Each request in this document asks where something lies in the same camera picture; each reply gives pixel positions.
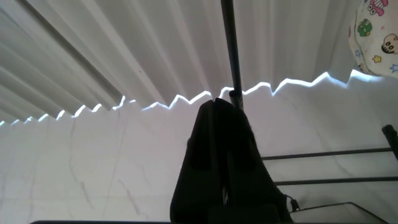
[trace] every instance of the marble tile wall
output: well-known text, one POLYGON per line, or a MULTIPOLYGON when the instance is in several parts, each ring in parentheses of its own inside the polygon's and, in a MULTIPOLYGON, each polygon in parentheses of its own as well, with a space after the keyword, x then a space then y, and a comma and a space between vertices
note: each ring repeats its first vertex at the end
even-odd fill
MULTIPOLYGON (((245 112, 263 156, 387 147, 385 124, 398 129, 397 80, 348 87, 324 79, 312 88, 266 87, 244 96, 245 112)), ((0 127, 0 223, 35 220, 169 220, 187 139, 199 106, 178 101, 172 110, 142 111, 136 103, 77 118, 0 127)), ((275 181, 392 176, 389 152, 267 161, 275 181)), ((311 207, 353 201, 398 222, 397 183, 284 186, 311 207)))

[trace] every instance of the ceiling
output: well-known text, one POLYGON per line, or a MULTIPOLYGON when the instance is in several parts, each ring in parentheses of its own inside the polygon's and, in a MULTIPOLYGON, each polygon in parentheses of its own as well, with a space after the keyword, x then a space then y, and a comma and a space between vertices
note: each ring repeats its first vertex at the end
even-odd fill
MULTIPOLYGON (((170 105, 233 86, 220 1, 0 1, 0 121, 122 99, 170 105)), ((358 4, 234 1, 243 90, 323 72, 347 82, 358 4)))

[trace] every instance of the drying rack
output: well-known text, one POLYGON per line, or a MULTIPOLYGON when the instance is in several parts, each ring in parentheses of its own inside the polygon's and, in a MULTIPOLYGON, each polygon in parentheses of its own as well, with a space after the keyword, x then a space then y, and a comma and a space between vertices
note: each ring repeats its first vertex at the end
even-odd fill
MULTIPOLYGON (((236 41, 236 28, 234 18, 233 1, 221 0, 221 7, 223 9, 223 19, 225 35, 228 46, 229 64, 231 65, 231 74, 234 85, 234 90, 230 91, 229 97, 232 104, 243 110, 243 95, 241 74, 239 68, 239 55, 238 44, 236 41)), ((281 159, 296 159, 306 157, 321 157, 321 156, 339 156, 350 154, 365 154, 365 153, 380 153, 380 152, 393 152, 398 160, 398 136, 397 131, 388 124, 382 128, 390 147, 379 149, 358 149, 349 151, 334 151, 334 152, 316 152, 308 154, 292 154, 286 156, 268 156, 262 157, 263 161, 281 160, 281 159)), ((293 180, 293 181, 280 181, 275 182, 276 185, 303 185, 303 184, 337 184, 337 183, 356 183, 356 182, 385 182, 385 181, 398 181, 398 176, 395 177, 357 177, 357 178, 342 178, 342 179, 315 179, 315 180, 293 180)))

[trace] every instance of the yellow star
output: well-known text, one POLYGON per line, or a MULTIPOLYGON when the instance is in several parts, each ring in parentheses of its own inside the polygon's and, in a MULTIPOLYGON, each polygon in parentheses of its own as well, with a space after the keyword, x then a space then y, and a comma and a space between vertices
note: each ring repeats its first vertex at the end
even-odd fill
POLYGON ((378 56, 378 55, 375 55, 375 56, 372 58, 372 60, 373 60, 374 63, 379 63, 379 62, 381 62, 381 57, 378 56))

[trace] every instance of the white patterned cloth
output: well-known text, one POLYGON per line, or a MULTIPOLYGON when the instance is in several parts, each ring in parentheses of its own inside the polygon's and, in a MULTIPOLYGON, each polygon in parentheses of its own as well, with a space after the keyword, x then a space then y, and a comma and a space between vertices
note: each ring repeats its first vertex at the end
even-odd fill
POLYGON ((364 73, 398 78, 398 0, 364 0, 348 39, 364 73))

